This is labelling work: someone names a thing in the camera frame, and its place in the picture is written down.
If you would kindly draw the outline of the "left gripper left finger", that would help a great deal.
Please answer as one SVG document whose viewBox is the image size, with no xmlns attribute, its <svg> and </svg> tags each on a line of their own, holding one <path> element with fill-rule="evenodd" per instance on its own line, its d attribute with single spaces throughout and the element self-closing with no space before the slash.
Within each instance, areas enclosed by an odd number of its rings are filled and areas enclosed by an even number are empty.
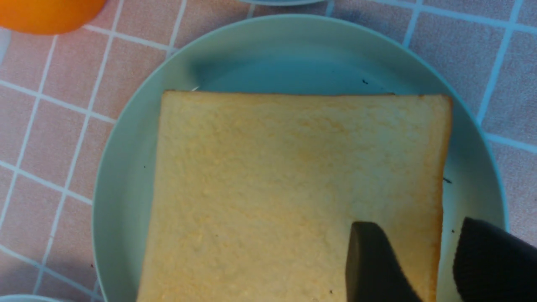
<svg viewBox="0 0 537 302">
<path fill-rule="evenodd" d="M 374 222 L 351 225 L 345 281 L 348 302 L 420 302 L 383 229 Z"/>
</svg>

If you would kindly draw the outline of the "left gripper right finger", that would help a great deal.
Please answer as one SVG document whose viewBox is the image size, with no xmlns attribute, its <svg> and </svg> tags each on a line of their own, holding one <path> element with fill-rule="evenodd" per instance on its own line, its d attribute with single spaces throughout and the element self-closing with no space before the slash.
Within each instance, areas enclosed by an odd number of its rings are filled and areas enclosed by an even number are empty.
<svg viewBox="0 0 537 302">
<path fill-rule="evenodd" d="M 464 302 L 535 302 L 537 250 L 489 222 L 466 217 L 453 276 Z"/>
</svg>

